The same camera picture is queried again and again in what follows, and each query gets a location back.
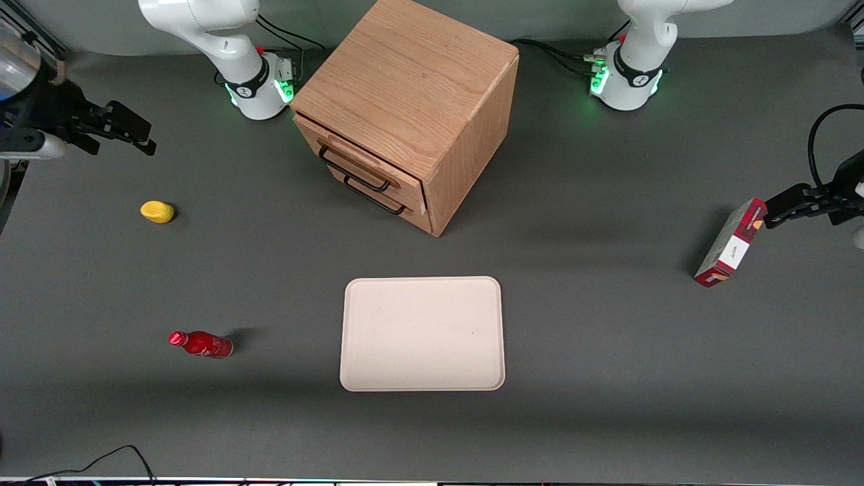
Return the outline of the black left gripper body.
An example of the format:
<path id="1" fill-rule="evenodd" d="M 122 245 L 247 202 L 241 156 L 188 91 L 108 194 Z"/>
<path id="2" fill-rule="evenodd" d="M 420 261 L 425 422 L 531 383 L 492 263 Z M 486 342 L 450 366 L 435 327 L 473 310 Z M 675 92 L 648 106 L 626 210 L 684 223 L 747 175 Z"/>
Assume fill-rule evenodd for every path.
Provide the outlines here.
<path id="1" fill-rule="evenodd" d="M 841 163 L 831 181 L 825 182 L 815 172 L 815 182 L 821 194 L 817 215 L 827 215 L 831 225 L 840 225 L 862 217 L 863 151 Z"/>

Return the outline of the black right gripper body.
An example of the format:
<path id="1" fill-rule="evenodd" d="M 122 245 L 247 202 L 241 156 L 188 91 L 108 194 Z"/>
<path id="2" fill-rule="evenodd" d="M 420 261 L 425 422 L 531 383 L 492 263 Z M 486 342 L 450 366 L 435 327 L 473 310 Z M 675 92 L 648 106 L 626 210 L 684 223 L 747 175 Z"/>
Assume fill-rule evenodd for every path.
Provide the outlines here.
<path id="1" fill-rule="evenodd" d="M 90 102 L 71 80 L 53 85 L 55 69 L 44 65 L 30 86 L 2 98 L 2 154 L 34 154 L 52 136 L 95 156 L 105 125 L 105 108 Z"/>

